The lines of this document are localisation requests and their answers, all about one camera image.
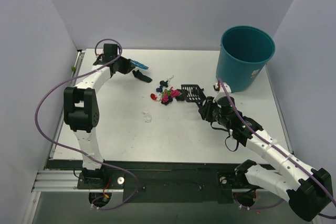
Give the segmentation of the blue brush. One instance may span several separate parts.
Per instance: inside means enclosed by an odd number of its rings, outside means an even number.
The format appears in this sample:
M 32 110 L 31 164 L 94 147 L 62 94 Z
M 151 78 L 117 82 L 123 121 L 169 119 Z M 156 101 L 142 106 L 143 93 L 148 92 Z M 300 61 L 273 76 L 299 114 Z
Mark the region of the blue brush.
M 146 65 L 144 65 L 144 64 L 142 64 L 142 63 L 140 63 L 136 60 L 131 59 L 130 62 L 131 62 L 131 68 L 132 69 L 135 69 L 135 68 L 139 68 L 139 69 L 143 69 L 143 70 L 148 70 L 149 69 L 148 66 L 146 66 Z

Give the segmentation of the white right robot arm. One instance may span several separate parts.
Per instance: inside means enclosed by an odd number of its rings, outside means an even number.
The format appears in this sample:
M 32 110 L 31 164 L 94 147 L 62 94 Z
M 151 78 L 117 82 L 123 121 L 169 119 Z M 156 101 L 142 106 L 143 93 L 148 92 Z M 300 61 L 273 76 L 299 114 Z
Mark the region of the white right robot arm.
M 305 221 L 322 216 L 328 204 L 335 204 L 329 172 L 323 168 L 316 170 L 285 150 L 259 123 L 238 111 L 232 97 L 206 97 L 196 104 L 204 121 L 221 125 L 229 137 L 275 169 L 269 172 L 248 159 L 235 169 L 237 185 L 254 185 L 270 191 Z

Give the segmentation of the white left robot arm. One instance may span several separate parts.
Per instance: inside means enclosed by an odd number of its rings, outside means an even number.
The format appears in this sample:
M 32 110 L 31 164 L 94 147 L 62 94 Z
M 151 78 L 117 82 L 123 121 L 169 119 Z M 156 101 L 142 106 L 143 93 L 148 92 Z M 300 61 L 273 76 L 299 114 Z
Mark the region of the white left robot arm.
M 97 93 L 116 72 L 127 74 L 133 70 L 131 60 L 123 58 L 121 53 L 120 45 L 104 44 L 91 73 L 74 87 L 64 90 L 64 122 L 73 131 L 83 152 L 82 179 L 86 183 L 90 181 L 96 188 L 102 188 L 108 182 L 96 134 L 100 119 Z

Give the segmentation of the black slotted scoop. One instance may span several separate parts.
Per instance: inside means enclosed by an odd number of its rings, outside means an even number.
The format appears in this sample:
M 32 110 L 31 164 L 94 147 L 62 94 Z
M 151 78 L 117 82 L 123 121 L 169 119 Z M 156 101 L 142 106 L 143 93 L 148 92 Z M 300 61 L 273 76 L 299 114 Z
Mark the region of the black slotted scoop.
M 187 103 L 195 103 L 199 108 L 206 100 L 204 89 L 198 84 L 182 84 L 181 90 L 183 97 Z

